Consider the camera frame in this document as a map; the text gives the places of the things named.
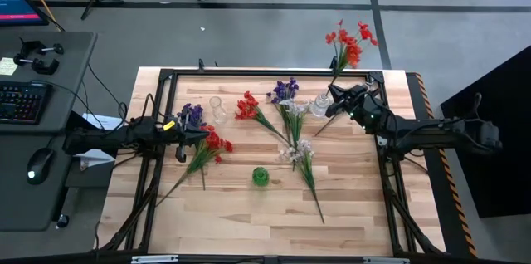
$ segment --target desk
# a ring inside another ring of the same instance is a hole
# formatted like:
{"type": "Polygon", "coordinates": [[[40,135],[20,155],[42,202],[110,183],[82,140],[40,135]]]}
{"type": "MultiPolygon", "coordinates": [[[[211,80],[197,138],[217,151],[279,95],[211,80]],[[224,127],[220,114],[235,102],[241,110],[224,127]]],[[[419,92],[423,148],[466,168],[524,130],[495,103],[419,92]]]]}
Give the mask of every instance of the desk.
{"type": "MultiPolygon", "coordinates": [[[[94,48],[93,32],[0,32],[0,57],[15,56],[21,47],[19,37],[25,41],[39,40],[47,46],[60,43],[65,55],[48,52],[45,56],[48,61],[55,57],[61,62],[52,76],[39,75],[26,65],[18,67],[13,76],[0,76],[0,81],[40,79],[78,91],[94,48]]],[[[65,136],[60,132],[69,120],[78,116],[71,113],[74,100],[70,92],[54,86],[39,125],[0,124],[1,231],[46,230],[61,210],[71,156],[62,152],[65,136]],[[48,178],[39,185],[30,185],[26,179],[27,163],[52,137],[55,137],[51,145],[55,158],[48,178]]]]}
{"type": "MultiPolygon", "coordinates": [[[[22,46],[20,38],[24,41],[41,41],[47,47],[60,43],[65,48],[64,55],[48,52],[45,56],[32,53],[30,60],[39,58],[50,63],[56,58],[60,63],[53,75],[42,75],[31,68],[31,64],[19,66],[12,76],[0,75],[0,81],[29,82],[42,80],[53,82],[65,88],[77,91],[85,75],[85,69],[96,42],[96,34],[93,32],[0,32],[0,57],[13,58],[22,46]]],[[[2,133],[48,133],[53,134],[62,131],[68,121],[76,98],[68,91],[54,86],[46,111],[42,114],[39,125],[9,125],[0,124],[2,133]]]]}
{"type": "MultiPolygon", "coordinates": [[[[160,70],[158,67],[139,69],[128,117],[140,115],[145,96],[156,91],[160,70]]],[[[391,109],[397,115],[414,117],[404,71],[384,71],[384,77],[391,109]]],[[[272,105],[266,104],[265,96],[277,79],[273,76],[180,76],[173,113],[188,102],[201,103],[205,106],[205,121],[212,121],[212,110],[206,106],[210,97],[220,96],[227,113],[233,114],[236,100],[250,90],[267,118],[281,130],[281,118],[272,105]]],[[[297,100],[312,100],[326,89],[330,78],[298,77],[297,80],[301,89],[297,100]]],[[[337,84],[353,86],[361,82],[360,78],[342,77],[337,84]]],[[[221,137],[233,142],[235,152],[224,154],[222,164],[209,164],[206,191],[202,190],[201,176],[194,175],[156,208],[149,252],[392,255],[373,137],[341,116],[319,137],[313,138],[326,120],[312,115],[307,118],[301,137],[313,141],[314,176],[324,225],[299,173],[292,172],[290,164],[279,161],[278,153],[284,148],[281,142],[255,121],[237,121],[229,115],[228,122],[217,126],[217,130],[221,137]],[[267,188],[252,186],[251,172],[256,166],[270,171],[271,183],[267,188]]],[[[174,148],[166,149],[159,197],[173,186],[186,167],[174,158],[174,148]]],[[[128,217],[140,163],[141,159],[134,159],[114,170],[101,216],[100,242],[108,242],[128,217]]],[[[432,242],[444,250],[430,179],[411,164],[402,164],[402,172],[412,216],[432,242]]],[[[397,221],[405,247],[403,225],[400,219],[397,221]]],[[[137,239],[141,232],[139,227],[137,239]]]]}

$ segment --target clear glass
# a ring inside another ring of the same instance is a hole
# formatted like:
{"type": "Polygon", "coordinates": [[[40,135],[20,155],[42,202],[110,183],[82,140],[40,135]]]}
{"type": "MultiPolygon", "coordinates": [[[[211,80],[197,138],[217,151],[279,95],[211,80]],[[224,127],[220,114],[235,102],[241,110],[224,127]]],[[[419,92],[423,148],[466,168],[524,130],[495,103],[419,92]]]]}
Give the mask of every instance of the clear glass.
{"type": "Polygon", "coordinates": [[[315,98],[315,102],[312,103],[309,110],[318,118],[323,118],[326,114],[326,110],[329,108],[329,105],[332,103],[330,98],[325,94],[320,94],[315,98]]]}
{"type": "Polygon", "coordinates": [[[210,98],[209,103],[212,107],[212,113],[214,114],[214,122],[218,124],[227,122],[227,111],[222,106],[222,98],[213,96],[210,98]]]}

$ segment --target concrete floor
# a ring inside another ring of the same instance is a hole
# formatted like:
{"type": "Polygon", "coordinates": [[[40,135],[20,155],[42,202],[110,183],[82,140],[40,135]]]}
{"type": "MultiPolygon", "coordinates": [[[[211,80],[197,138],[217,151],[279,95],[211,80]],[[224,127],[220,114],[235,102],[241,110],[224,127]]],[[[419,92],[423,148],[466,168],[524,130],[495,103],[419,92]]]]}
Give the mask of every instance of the concrete floor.
{"type": "MultiPolygon", "coordinates": [[[[385,45],[368,48],[361,67],[420,72],[433,105],[531,44],[531,0],[378,0],[380,6],[377,0],[212,0],[226,3],[220,9],[199,8],[195,0],[125,1],[182,3],[98,8],[85,21],[81,8],[51,9],[67,31],[99,33],[91,64],[123,101],[129,101],[139,66],[195,66],[201,57],[207,66],[216,61],[220,66],[328,67],[333,50],[324,34],[341,18],[347,27],[358,20],[381,27],[378,40],[385,45]],[[119,84],[114,82],[118,76],[119,84]]],[[[93,76],[87,74],[85,83],[94,97],[90,108],[116,115],[115,103],[93,76]]],[[[452,173],[478,255],[531,262],[531,217],[479,219],[459,164],[454,162],[452,173]]],[[[72,192],[66,203],[72,217],[68,228],[0,232],[0,257],[91,249],[104,200],[105,190],[72,192]]]]}

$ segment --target wooden tabletop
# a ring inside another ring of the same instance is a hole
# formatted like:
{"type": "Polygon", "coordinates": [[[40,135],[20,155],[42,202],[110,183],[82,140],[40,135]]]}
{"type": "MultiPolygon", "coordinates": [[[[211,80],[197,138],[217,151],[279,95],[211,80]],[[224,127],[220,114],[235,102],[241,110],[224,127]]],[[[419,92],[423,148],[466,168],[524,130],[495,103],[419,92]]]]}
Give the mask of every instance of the wooden tabletop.
{"type": "MultiPolygon", "coordinates": [[[[160,67],[141,67],[132,94],[128,117],[140,115],[145,96],[155,93],[160,67]]],[[[404,71],[384,71],[391,110],[414,118],[404,71]]],[[[306,116],[302,139],[312,141],[315,187],[325,224],[298,171],[283,162],[282,142],[254,120],[235,120],[236,101],[250,90],[266,117],[282,130],[282,120],[266,92],[275,87],[273,76],[180,76],[173,113],[184,104],[203,105],[204,120],[213,124],[208,104],[217,95],[228,121],[215,125],[218,134],[234,144],[222,164],[208,165],[203,191],[201,175],[193,175],[155,210],[150,253],[179,254],[276,254],[306,256],[391,256],[392,249],[383,202],[382,183],[374,138],[346,115],[336,119],[318,137],[314,134],[327,120],[306,116]],[[263,166],[270,172],[270,185],[252,184],[252,170],[263,166]]],[[[299,77],[297,101],[314,100],[325,91],[329,77],[299,77]]],[[[336,84],[350,87],[361,78],[339,78],[336,84]]],[[[166,148],[159,198],[181,176],[187,164],[175,158],[175,146],[166,148]]],[[[193,149],[187,151],[188,161],[193,149]]],[[[119,157],[117,161],[129,157],[119,157]]],[[[424,158],[417,158],[424,164],[424,158]]],[[[141,158],[118,167],[112,175],[99,227],[106,243],[128,217],[141,158]]],[[[445,250],[430,179],[419,168],[402,161],[410,212],[422,231],[445,250]]],[[[144,218],[140,219],[137,241],[144,218]]],[[[406,248],[402,220],[397,219],[401,243],[406,248]]]]}

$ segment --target keyboard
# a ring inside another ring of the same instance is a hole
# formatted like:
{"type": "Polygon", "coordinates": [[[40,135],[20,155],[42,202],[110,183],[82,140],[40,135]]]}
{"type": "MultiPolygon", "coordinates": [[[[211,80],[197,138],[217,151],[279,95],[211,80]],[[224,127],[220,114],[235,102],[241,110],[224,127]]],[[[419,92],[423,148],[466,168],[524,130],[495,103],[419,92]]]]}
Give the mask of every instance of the keyboard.
{"type": "Polygon", "coordinates": [[[51,86],[0,81],[0,124],[38,125],[51,86]]]}

